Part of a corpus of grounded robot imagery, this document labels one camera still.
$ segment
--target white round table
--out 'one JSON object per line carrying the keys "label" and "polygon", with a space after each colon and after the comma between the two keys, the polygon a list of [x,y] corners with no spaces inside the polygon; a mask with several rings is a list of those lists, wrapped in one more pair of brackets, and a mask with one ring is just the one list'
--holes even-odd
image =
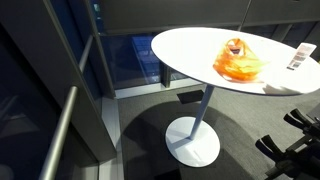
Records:
{"label": "white round table", "polygon": [[[268,62],[259,74],[259,83],[230,82],[212,67],[222,46],[232,38],[244,40],[262,61]],[[211,164],[220,151],[215,131],[202,120],[214,87],[252,94],[286,96],[316,91],[320,88],[320,66],[307,58],[296,70],[286,67],[296,50],[282,43],[217,28],[180,28],[157,35],[151,43],[154,54],[169,67],[207,84],[196,118],[174,120],[166,131],[171,154],[192,167]]]}

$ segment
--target gray floor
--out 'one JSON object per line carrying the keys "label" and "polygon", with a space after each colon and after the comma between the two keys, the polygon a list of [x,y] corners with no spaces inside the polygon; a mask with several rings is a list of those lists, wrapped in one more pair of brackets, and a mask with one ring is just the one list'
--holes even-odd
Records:
{"label": "gray floor", "polygon": [[296,107],[309,112],[320,103],[320,91],[268,97],[215,88],[204,121],[219,136],[220,154],[211,165],[192,168],[171,156],[164,134],[170,122],[195,116],[199,107],[199,102],[182,105],[176,94],[204,88],[193,86],[118,101],[126,180],[152,180],[172,170],[180,172],[183,180],[264,179],[273,162],[255,147],[256,140],[270,134],[284,150],[302,132],[284,122],[283,116]]}

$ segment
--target plastic bag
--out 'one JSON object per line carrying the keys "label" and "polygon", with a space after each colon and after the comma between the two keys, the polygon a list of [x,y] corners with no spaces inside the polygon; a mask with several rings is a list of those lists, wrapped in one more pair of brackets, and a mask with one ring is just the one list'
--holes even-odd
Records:
{"label": "plastic bag", "polygon": [[264,65],[243,40],[235,38],[220,50],[213,68],[227,80],[254,81]]}

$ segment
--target round table base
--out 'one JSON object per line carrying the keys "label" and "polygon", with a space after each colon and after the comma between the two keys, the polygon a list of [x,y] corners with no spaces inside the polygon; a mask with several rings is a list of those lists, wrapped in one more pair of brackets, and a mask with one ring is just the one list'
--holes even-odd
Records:
{"label": "round table base", "polygon": [[194,121],[194,117],[174,120],[166,131],[166,143],[170,153],[181,163],[203,167],[218,157],[220,142],[216,132],[204,121],[201,121],[194,140],[190,140]]}

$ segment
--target table top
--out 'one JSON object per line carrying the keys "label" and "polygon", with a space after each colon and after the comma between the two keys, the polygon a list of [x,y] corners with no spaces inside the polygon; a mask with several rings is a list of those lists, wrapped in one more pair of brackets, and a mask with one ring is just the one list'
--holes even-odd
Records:
{"label": "table top", "polygon": [[[230,82],[213,68],[219,51],[232,38],[244,40],[260,60],[267,62],[259,74],[261,82]],[[169,67],[216,87],[282,96],[320,88],[320,65],[314,59],[309,57],[296,70],[289,70],[286,67],[296,49],[253,34],[218,28],[180,28],[160,33],[152,40],[151,47]]]}

